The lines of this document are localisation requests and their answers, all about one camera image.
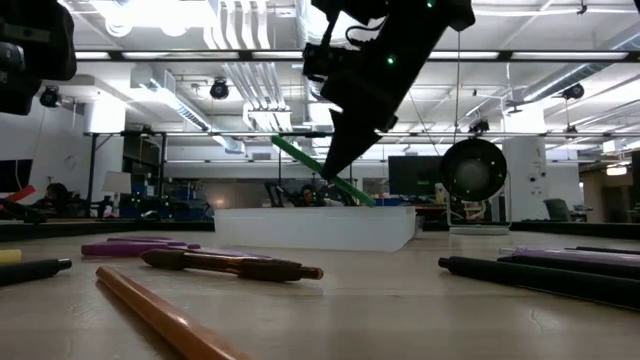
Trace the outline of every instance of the ductwork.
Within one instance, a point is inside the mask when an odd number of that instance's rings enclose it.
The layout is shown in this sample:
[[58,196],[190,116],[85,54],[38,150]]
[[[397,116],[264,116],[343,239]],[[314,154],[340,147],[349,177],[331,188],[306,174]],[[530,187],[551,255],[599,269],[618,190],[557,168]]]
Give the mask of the ductwork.
[[[640,23],[604,42],[599,50],[638,51],[640,50]],[[526,88],[522,94],[525,102],[536,102],[579,83],[580,81],[608,68],[613,63],[567,65],[541,81]]]
[[[154,74],[149,64],[138,64],[131,70],[130,81],[132,88],[147,88],[155,94],[158,101],[169,106],[180,117],[203,132],[220,131],[215,120],[201,113],[197,106],[176,91],[176,80],[170,72],[165,71],[164,76],[160,77]],[[214,136],[213,139],[224,146],[229,154],[244,154],[246,150],[244,143],[229,137]]]
[[[640,49],[640,23],[629,27],[613,38],[604,42],[598,50],[637,51]],[[586,78],[608,68],[613,63],[570,64],[545,77],[539,82],[530,85],[522,91],[514,93],[514,101],[511,105],[520,105],[543,100],[556,95],[563,90],[585,80]],[[474,113],[487,114],[496,109],[503,109],[506,96],[511,89],[501,90],[494,94],[496,98],[487,99],[479,106],[469,111],[464,117]]]

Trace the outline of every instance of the wire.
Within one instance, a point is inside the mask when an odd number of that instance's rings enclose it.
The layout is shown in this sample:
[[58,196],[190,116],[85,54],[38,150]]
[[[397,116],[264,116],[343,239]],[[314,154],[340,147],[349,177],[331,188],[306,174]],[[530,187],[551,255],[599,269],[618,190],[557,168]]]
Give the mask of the wire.
[[427,133],[429,142],[431,143],[431,145],[433,145],[433,149],[436,151],[436,155],[440,156],[440,152],[438,151],[438,147],[436,146],[436,143],[433,141],[433,139],[431,139],[431,135],[429,135],[429,129],[427,129],[427,125],[425,125],[424,121],[422,121],[422,116],[420,115],[420,111],[418,110],[418,106],[416,105],[416,102],[413,100],[413,95],[411,95],[411,90],[409,90],[409,99],[411,99],[413,108],[416,110],[416,115],[418,115],[418,119],[420,119],[420,123],[422,124],[424,131]]
[[458,111],[460,110],[460,32],[458,32],[458,65],[456,75],[456,118],[453,121],[453,143],[456,143],[458,134]]

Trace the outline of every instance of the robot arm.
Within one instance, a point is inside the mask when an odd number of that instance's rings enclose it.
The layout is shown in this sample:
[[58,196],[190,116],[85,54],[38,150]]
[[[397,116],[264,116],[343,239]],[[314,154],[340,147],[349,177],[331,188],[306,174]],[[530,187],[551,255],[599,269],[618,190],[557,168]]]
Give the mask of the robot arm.
[[[320,95],[338,105],[331,111],[334,137],[322,177],[331,179],[375,144],[376,130],[392,129],[395,112],[448,27],[475,23],[470,0],[312,0],[329,26],[320,45],[307,44],[304,75],[323,82]],[[351,41],[359,48],[329,46],[343,11],[360,23],[384,17],[378,36]]]

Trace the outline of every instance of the table surface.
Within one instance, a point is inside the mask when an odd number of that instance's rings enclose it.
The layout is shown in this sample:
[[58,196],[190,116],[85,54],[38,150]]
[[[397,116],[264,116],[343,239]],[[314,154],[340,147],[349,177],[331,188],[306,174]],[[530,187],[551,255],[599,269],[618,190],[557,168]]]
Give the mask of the table surface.
[[[212,236],[162,235],[191,242]],[[437,266],[443,256],[496,258],[504,246],[640,249],[639,242],[425,233],[395,253],[251,249],[326,274],[321,281],[272,284],[152,269],[135,259],[81,259],[81,244],[106,237],[0,244],[22,249],[25,259],[74,261],[54,278],[0,288],[2,359],[180,358],[96,283],[96,268],[106,264],[256,359],[640,358],[638,313],[456,277]]]

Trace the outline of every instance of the office chair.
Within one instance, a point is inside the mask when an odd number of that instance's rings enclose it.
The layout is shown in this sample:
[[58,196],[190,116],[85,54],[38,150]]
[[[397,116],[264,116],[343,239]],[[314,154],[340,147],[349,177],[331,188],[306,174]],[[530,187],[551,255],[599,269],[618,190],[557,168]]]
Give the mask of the office chair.
[[549,212],[549,219],[557,222],[571,222],[571,212],[563,199],[547,199],[544,204]]

